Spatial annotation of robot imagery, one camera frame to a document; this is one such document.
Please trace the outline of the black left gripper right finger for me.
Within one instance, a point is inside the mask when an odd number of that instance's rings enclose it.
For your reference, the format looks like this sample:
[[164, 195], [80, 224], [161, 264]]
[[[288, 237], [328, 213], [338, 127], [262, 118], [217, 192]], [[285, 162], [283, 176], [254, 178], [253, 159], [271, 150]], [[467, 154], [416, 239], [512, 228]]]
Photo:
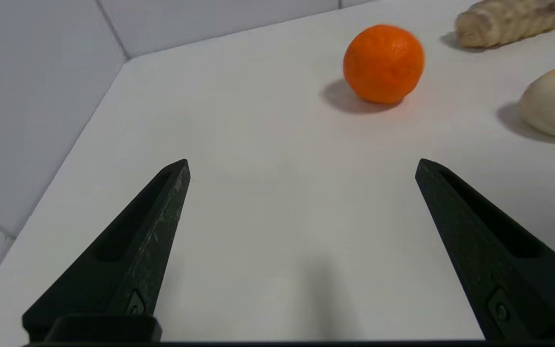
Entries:
[[555, 341], [555, 252], [447, 167], [416, 182], [487, 341]]

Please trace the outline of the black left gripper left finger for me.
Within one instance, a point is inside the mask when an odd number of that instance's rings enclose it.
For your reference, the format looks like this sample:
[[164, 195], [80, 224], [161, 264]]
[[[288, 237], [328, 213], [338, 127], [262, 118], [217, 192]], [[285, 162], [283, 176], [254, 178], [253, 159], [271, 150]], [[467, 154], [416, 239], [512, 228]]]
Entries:
[[153, 314], [191, 180], [167, 165], [23, 314], [31, 343], [158, 343]]

